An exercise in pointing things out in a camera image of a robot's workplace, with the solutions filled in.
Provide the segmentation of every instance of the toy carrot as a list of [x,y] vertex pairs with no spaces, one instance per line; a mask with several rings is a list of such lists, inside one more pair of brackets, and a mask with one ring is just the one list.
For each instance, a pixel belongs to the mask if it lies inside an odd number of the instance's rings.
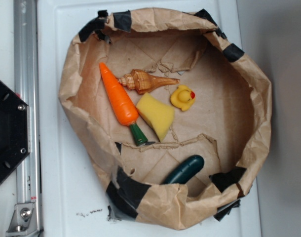
[[145,144],[148,140],[144,133],[136,124],[139,113],[113,73],[104,63],[99,64],[102,81],[105,85],[111,106],[119,123],[130,127],[135,144],[137,146]]

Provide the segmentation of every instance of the paper bag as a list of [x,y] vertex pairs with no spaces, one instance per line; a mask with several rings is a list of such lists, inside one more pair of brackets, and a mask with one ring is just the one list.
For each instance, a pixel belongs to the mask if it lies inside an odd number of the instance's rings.
[[[137,147],[129,128],[116,120],[100,62],[117,78],[141,69],[180,79],[194,90],[196,102],[185,112],[175,108],[161,143],[139,118],[137,124],[153,142]],[[170,105],[177,87],[159,87],[151,95]],[[134,104],[141,98],[135,90],[127,93]],[[145,8],[110,16],[100,11],[71,42],[59,99],[114,218],[191,227],[237,205],[269,152],[271,83],[205,10],[192,15]],[[205,160],[199,173],[186,184],[161,184],[194,154]]]

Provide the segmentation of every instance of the conch shell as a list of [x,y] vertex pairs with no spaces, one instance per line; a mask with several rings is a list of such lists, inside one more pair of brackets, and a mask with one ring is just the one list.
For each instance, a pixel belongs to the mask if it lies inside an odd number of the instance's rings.
[[130,74],[125,74],[119,82],[129,90],[136,90],[139,94],[150,92],[163,85],[175,85],[179,79],[156,77],[143,70],[133,69]]

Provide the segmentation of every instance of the metal rail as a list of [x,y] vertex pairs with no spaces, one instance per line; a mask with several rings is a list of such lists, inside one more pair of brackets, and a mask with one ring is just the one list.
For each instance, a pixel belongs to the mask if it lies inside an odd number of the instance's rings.
[[30,237],[37,236],[43,229],[38,122],[37,3],[35,0],[14,0],[14,60],[15,92],[30,107],[28,117],[30,155],[17,168],[17,205],[6,236]]

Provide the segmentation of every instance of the dark green cucumber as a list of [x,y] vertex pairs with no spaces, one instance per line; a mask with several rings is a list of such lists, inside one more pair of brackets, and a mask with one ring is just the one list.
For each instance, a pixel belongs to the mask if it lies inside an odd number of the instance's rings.
[[175,168],[162,184],[185,184],[204,166],[204,159],[199,155],[192,155]]

